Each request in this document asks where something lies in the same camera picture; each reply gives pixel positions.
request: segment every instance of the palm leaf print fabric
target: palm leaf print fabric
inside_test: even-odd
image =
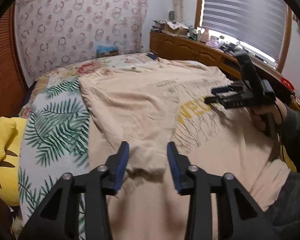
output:
[[[89,172],[89,112],[77,79],[46,88],[33,102],[24,132],[18,172],[20,207],[26,223],[65,172]],[[79,232],[85,239],[84,195]]]

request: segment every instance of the metal screw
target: metal screw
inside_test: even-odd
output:
[[[224,177],[225,177],[225,179],[227,179],[227,180],[232,180],[232,179],[234,179],[234,175],[232,174],[232,173],[225,173],[224,175],[223,175]]]
[[[190,166],[188,167],[188,170],[189,170],[189,171],[192,171],[192,172],[196,172],[198,169],[199,169],[199,168],[198,168],[198,166],[196,166],[196,165],[190,165]]]
[[[64,173],[64,174],[62,175],[62,178],[63,178],[63,179],[66,179],[66,180],[71,179],[71,178],[72,178],[72,174],[69,173],[69,172]]]
[[[104,172],[108,169],[108,167],[105,165],[100,165],[97,169],[98,169],[98,171]]]

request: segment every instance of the window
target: window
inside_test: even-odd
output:
[[[286,7],[283,0],[198,0],[195,27],[207,27],[213,36],[222,34],[276,67]]]

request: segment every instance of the window blind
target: window blind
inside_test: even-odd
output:
[[[283,0],[204,0],[202,26],[232,36],[278,60],[285,24]]]

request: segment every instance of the patterned wall covering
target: patterned wall covering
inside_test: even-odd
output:
[[[16,41],[31,83],[65,65],[96,57],[97,45],[139,52],[148,0],[19,0]]]

